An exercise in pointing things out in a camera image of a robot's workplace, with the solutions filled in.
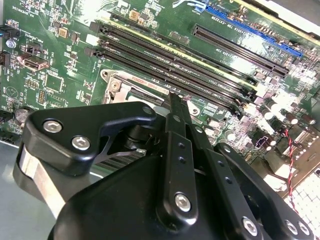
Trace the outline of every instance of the cable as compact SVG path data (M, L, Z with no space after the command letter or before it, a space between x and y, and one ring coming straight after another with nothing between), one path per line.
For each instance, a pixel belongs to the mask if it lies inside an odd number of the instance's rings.
M287 179L287 187L288 187L288 195L290 198L290 203L292 205L293 210L299 214L299 212L296 209L296 205L294 203L294 197L292 195L293 192L293 187L292 187L292 178L293 178L293 166L294 166L294 145L293 145L293 140L292 138L289 136L289 130L286 129L284 132L285 136L288 138L289 141L289 157L290 157L290 166L289 166L289 177Z

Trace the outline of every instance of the screw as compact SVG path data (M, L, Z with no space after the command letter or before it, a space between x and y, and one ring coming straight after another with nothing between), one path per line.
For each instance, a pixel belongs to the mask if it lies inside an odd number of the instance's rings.
M174 120L176 120L178 123L180 123L180 118L177 115L173 115Z
M231 150L230 148L228 148L227 146L223 146L224 150L227 152L227 153L231 153Z
M53 133L53 134L59 133L62 130L61 124L54 120L46 121L43 124L43 128L47 132Z
M175 204L177 205L177 207L181 211L183 211L183 212L189 212L190 211L191 203L190 203L189 199L185 195L179 193L179 194L175 195L174 200L175 200Z
M246 216L242 218L242 224L244 228L254 237L258 235L258 229L256 225Z
M85 151L90 148L90 142L84 136L76 136L72 139L72 146L81 151Z
M284 222L287 228L290 230L290 232L292 232L294 235L298 235L298 230L295 227L295 225L293 225L289 220L285 220Z
M15 42L15 40L13 39L8 39L6 42L5 42L5 45L8 47L8 48L11 48L11 49L15 49L17 47L17 44Z
M151 109L149 107L144 106L142 109L146 114L150 114L150 115L152 114L152 111L151 111Z
M202 128L199 127L199 126L196 126L196 127L195 127L195 130L196 130L198 133L202 133L202 132L203 132Z
M302 232L304 232L305 233L305 235L310 235L310 231L309 231L309 229L302 223L302 222L300 222L300 221L298 221L298 224L299 224L299 227L300 227L300 229L302 230Z

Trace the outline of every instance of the capacitor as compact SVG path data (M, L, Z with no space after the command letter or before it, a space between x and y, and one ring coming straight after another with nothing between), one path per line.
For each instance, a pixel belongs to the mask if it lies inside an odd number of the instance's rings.
M272 149L272 147L267 143L265 142L264 144L262 144L262 147L267 150L267 151L270 151Z
M316 123L316 120L314 118L312 118L310 115L308 114L303 114L301 116L301 118L307 123L307 124L315 124Z
M25 53L17 56L16 59L17 59L17 61L18 61L19 63L22 63L25 59L30 58L30 57L31 57L31 54L28 53L28 52L25 52Z
M276 103L275 101L270 101L268 104L267 104L268 108L271 109L272 112L280 112L281 110L281 106Z
M291 123L291 124L297 124L298 119L291 113L287 112L285 115L285 118Z
M219 140L219 143L220 143L220 144L226 144L226 143L227 143L227 140L226 140L225 138L221 138L221 139Z
M17 43L15 40L13 39L8 39L6 42L5 42L5 45L8 47L8 48L11 48L11 49L15 49L17 47Z
M268 138L266 141L270 146L275 146L277 144L277 141L268 133L265 134L265 136Z
M235 135L234 131L232 131L230 129L225 131L224 135L225 135L226 139L228 139L229 141L234 141L236 139L236 135Z
M262 110L261 114L265 118L265 120L270 120L274 117L274 114L270 112L269 109Z

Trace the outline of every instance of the ram slot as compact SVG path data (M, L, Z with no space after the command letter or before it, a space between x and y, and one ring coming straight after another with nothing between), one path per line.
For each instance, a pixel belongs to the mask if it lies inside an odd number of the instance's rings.
M189 83L195 83L199 86L202 86L204 89L209 89L210 91L215 92L217 95L220 95L222 98L229 99L232 102L239 101L243 102L245 99L240 99L239 96L236 93L231 92L225 92L223 88L218 87L216 85L213 85L212 83L208 83L203 81L198 76L190 76L189 72L185 72L184 70L181 70L180 68L175 68L172 65L168 64L166 60L168 59L157 57L155 55L148 55L143 51L137 51L132 47L126 46L124 44L114 42L113 40L108 41L106 44L102 44L106 48L111 48L116 50L117 52L124 52L125 54L132 56L134 58L138 58L140 60L144 60L148 63L152 63L153 65L162 68L165 71L171 72L172 74L175 74L175 76L179 78L183 78L188 80Z
M223 36L220 36L198 24L196 24L193 28L192 34L217 47L222 49L223 51L230 53L232 55L235 55L241 59L244 59L248 61L249 63L257 66L258 68L266 71L269 74L273 74L276 76L279 76L281 78L285 78L289 70L273 61L270 61L267 58L264 58L232 41L229 41L228 39L224 38Z
M151 44L151 43L149 43L149 42L147 42L147 41L145 41L145 40L143 40L141 38L136 37L133 34L125 32L125 31L123 31L123 30L121 30L121 29L119 29L117 27L114 27L114 26L112 26L110 24L99 25L99 24L97 24L95 22L92 22L91 25L90 25L90 29L92 31L95 31L98 34L103 34L105 36L107 36L109 34L115 34L117 37L128 39L128 40L131 40L131 41L135 41L135 42L139 43L141 46L149 45L149 46L151 46L153 48L153 50L158 49L158 50L161 50L163 52L166 52L167 56L171 55L170 58L172 58L172 56L173 56L174 59L184 60L178 55L175 55L175 54L172 54L172 53L170 53L168 51L165 51L165 50L161 49L160 47L158 47L158 46L156 46L154 44ZM208 65L211 65L214 68L219 69L219 70L221 70L221 71L223 71L225 73L231 74L231 75L236 76L236 77L240 77L240 78L242 78L244 80L244 82L250 83L251 85L256 85L257 84L257 81L254 80L252 77L249 77L249 76L245 75L244 73L242 73L242 72L240 72L240 71L238 71L236 69L233 69L233 68L231 68L231 67L229 67L227 65L222 65L220 62L218 62L218 61L216 61L216 60L214 60L214 59L212 59L212 58L210 58L210 57L208 57L208 56L206 56L206 55L204 55L204 54L202 54L202 53L200 53L200 52L198 52L196 50L193 50L193 49L191 49L189 47L181 45L178 42L172 41L170 38L168 38L166 36L159 35L158 33L153 33L153 34L155 35L155 37L160 38L160 39L162 39L162 40L164 40L164 41L166 41L166 42L168 42L168 43L170 43L170 44L172 44L172 45L174 45L176 47L179 47L182 51L189 53L190 57L197 58L197 59L201 60L202 62L204 62L204 63L206 63ZM187 61L187 60L184 60L184 61L187 62L188 64L191 64L192 66L197 66L198 68L203 68L202 66L198 65L197 63L190 62L190 61ZM212 72L212 71L210 71L208 69L206 69L206 71L212 73L213 75L218 75L217 73ZM229 82L237 84L237 83L235 83L234 81L232 81L230 79L227 79L227 78L225 78L225 79L227 81L229 81Z
M128 66L129 68L132 68L154 78L154 80L159 81L159 83L172 85L178 90L182 90L182 92L185 92L186 94L199 97L220 108L230 111L239 119L243 116L236 105L234 105L230 101L227 101L225 98L222 98L220 95L217 95L208 89L203 89L203 87L198 84L190 84L187 80L178 77L175 74L172 74L166 70L163 70L156 65L150 63L144 65L141 62L134 61L130 58L121 55L121 53L117 51L99 51L96 49L86 47L84 52L86 55L90 57L95 56L98 58L106 58L110 61L114 61L119 64Z

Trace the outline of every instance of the black ram slot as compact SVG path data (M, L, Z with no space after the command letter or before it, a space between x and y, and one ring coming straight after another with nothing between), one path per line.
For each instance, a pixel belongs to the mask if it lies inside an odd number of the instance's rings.
M170 77L170 74L169 74L169 76L167 76L167 75L165 75L165 72L161 72L161 71L157 70L156 67L155 68L152 68L152 67L148 68L141 63L134 62L134 61L132 61L132 59L129 59L129 58L126 58L123 56L119 56L119 55L117 55L113 52L110 52L110 51L101 52L101 51L86 47L84 49L84 53L90 57L96 56L98 58L106 58L111 61L115 61L115 62L118 62L118 63L123 64L125 66L128 66L130 68L136 69L144 74L147 74L147 75L153 77L157 81L160 81L162 83L167 82L170 85L172 85L178 89L181 89L190 95L197 96L197 97L204 99L204 100L206 100L206 101L208 101L218 107L226 109L226 110L230 111L232 114L236 115L239 119L241 119L241 117L243 116L241 114L241 112L239 112L238 107L236 107L235 105L227 104L227 103L221 101L220 99L215 98L214 96L210 95L209 93L207 93L205 91L198 90L194 86L190 86L190 85L186 85L185 83L181 83L179 80L177 80L173 77Z
M216 87L210 83L202 81L201 78L192 77L183 70L171 67L167 63L164 63L164 62L156 59L155 57L145 55L143 52L137 51L129 46L126 46L126 45L118 43L118 42L113 42L112 40L110 40L106 46L110 47L118 52L125 52L125 54L127 54L129 56L144 60L148 63L152 63L154 66L157 66L158 68L162 68L162 71L168 71L168 72L171 72L172 74L175 73L176 74L176 75L174 75L175 77L186 79L190 83L195 83L197 85L200 85L202 88L209 89L209 90L215 92L215 94L220 95L222 98L229 99L232 102L234 102L235 100L242 102L242 100L239 100L238 96L231 95L230 93L225 92L223 89L221 89L219 87Z
M133 35L130 35L126 32L123 32L117 28L114 28L112 26L107 27L107 32L104 31L104 34L106 37L114 37L117 39L124 39L125 41L130 42L133 45L136 45L138 47L143 47L147 49L148 51L152 52L155 55L160 55L162 58L167 58L168 60L172 61L174 65L181 64L182 68L187 69L189 72L194 73L194 75L203 75L209 79L212 79L213 81L219 81L219 85L223 85L224 90L230 89L229 92L231 93L238 93L242 94L243 96L248 96L249 98L255 97L255 91L249 90L246 87L239 85L232 80L225 78L221 75L218 75L216 73L210 72L209 70L196 65L193 62L189 62L187 60L184 60L182 58L177 57L176 55L165 51L155 45L152 45L146 41L143 41L137 37L134 37Z
M113 37L119 38L119 36L114 35L114 33L110 34ZM252 97L254 94L252 92L250 92L247 88L239 86L237 84L235 84L234 82L230 81L229 79L220 76L218 74L211 74L210 71L206 70L206 69L202 69L200 67L198 67L197 65L192 66L192 63L189 63L181 58L177 58L175 57L172 53L168 53L162 49L154 49L153 46L149 46L144 44L144 42L141 43L137 43L135 41L132 40L128 40L127 38L125 38L126 41L130 42L130 44L133 44L139 48L145 48L146 52L152 54L153 56L157 56L167 62L169 65L174 66L177 70L176 71L180 71L183 72L187 70L187 73L189 75L193 75L195 78L201 78L203 79L203 77L210 79L210 82L212 85L218 86L218 88L220 88L220 91L227 91L233 95L243 95L243 96L248 96L248 97ZM123 44L117 43L115 42L113 39L109 39L108 42L110 42L111 44L115 44L117 45L119 48L123 47Z
M273 61L270 61L269 59L262 57L232 41L229 41L223 36L220 36L202 26L199 26L198 24L194 26L192 34L197 38L217 48L220 48L227 53L233 54L256 65L260 69L267 71L268 74L275 74L279 77L285 78L289 73L289 70L287 68Z
M176 81L176 82L178 81L184 85L192 87L192 88L196 89L197 91L202 92L202 94L206 94L206 95L209 95L213 98L216 98L217 101L221 102L222 104L226 104L226 106L232 105L233 102L236 100L235 98L226 97L224 95L221 95L216 90L208 89L205 86L203 86L202 84L199 84L198 82L196 82L194 79L186 79L185 77L182 77L179 74L175 74L172 71L173 69L170 70L170 69L166 68L166 64L164 64L162 62L157 62L157 61L155 61L155 59L148 58L147 56L145 56L141 53L134 52L133 50L130 50L130 49L116 48L116 47L111 47L110 50L115 51L115 53L122 58L124 58L123 55L128 55L133 58L137 58L139 60L145 61L150 66L150 68L152 70L160 72L160 73L166 75L167 77L174 79L174 81Z
M127 33L119 28L116 28L114 26L111 26L109 24L105 24L105 25L99 25L98 23L96 22L92 22L90 24L90 29L94 32L96 32L97 34L108 34L108 33L114 33L114 34L117 34L118 36L122 37L122 38L127 38L127 39L137 39L138 41L140 42L144 42L146 44L149 44L151 45L153 48L158 48L162 51L164 51L163 49L159 48L157 45L154 45L154 44L150 44L148 43L147 41L144 41L140 38L137 38L135 35L133 34L130 34L130 33ZM161 38L162 40L168 42L168 43L171 43L173 44L174 46L180 48L182 51L184 52L188 52L190 54L191 57L194 57L194 58L197 58L197 59L200 59L201 61L203 61L204 63L208 64L208 65L211 65L223 72L226 72L228 74L231 74L233 76L236 76L236 77L240 77L242 79L244 79L245 81L247 81L248 83L252 84L252 85L256 85L257 84L257 81L254 80L252 77L248 76L248 75L245 75L244 73L236 70L236 69L233 69L227 65L222 65L220 62L214 60L213 58L210 58L208 57L207 55L205 54L202 54L196 50L193 50L189 47L186 47L178 42L175 42L173 41L172 39L166 37L166 36L163 36L161 34L158 34L158 33L152 33L153 35L155 35L155 37L157 38ZM198 66L199 68L202 68L200 65L198 65L197 63L193 63L193 65L195 66Z

